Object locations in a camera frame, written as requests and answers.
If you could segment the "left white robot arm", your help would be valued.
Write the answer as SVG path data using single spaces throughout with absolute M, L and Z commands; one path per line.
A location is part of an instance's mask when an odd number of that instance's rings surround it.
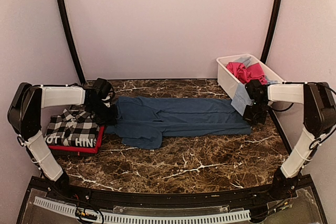
M 22 82 L 17 88 L 7 112 L 7 119 L 18 135 L 18 142 L 27 149 L 31 160 L 49 180 L 56 182 L 53 191 L 63 201 L 74 197 L 74 189 L 63 181 L 68 180 L 68 176 L 44 140 L 41 131 L 41 110 L 62 105 L 85 105 L 100 122 L 116 124 L 117 107 L 107 106 L 114 96 L 115 91 L 111 83 L 101 78 L 91 87 L 78 84 L 32 85 Z

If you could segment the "blue garment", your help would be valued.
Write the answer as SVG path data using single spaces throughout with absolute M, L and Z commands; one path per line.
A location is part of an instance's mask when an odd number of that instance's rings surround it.
M 106 127 L 124 145 L 158 149 L 164 137 L 250 134 L 251 127 L 230 100 L 119 97 L 116 125 Z

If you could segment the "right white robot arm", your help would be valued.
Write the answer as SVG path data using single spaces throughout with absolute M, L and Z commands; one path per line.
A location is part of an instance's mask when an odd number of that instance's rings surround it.
M 335 132 L 335 91 L 326 82 L 261 84 L 258 80 L 247 83 L 245 90 L 253 102 L 246 106 L 243 118 L 251 125 L 265 123 L 273 102 L 302 105 L 302 133 L 280 167 L 285 179 L 296 177 L 317 148 Z

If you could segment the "black white plaid shirt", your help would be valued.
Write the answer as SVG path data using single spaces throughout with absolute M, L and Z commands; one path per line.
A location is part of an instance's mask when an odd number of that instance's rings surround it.
M 62 114 L 51 116 L 44 139 L 52 146 L 94 148 L 99 130 L 94 114 L 64 109 Z

